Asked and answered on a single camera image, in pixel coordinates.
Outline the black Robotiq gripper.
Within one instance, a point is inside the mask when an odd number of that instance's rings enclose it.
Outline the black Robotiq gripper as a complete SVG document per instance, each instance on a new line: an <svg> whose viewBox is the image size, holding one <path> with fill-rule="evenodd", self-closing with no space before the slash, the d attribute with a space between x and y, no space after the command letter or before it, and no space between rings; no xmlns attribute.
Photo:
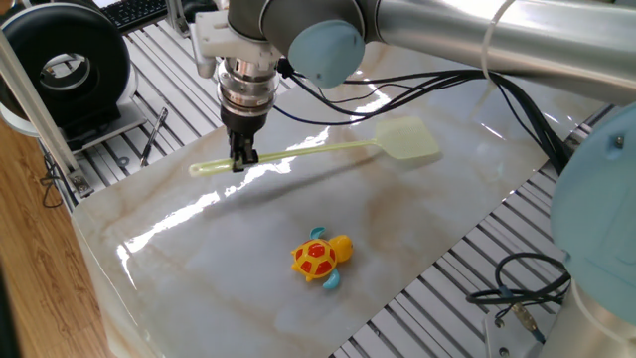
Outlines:
<svg viewBox="0 0 636 358"><path fill-rule="evenodd" d="M221 107L221 121L229 136L234 172L242 172L243 164L253 165L258 162L258 154L253 148L253 136L265 126L268 114L267 110L259 115L247 115L244 112L236 113L225 105Z"/></svg>

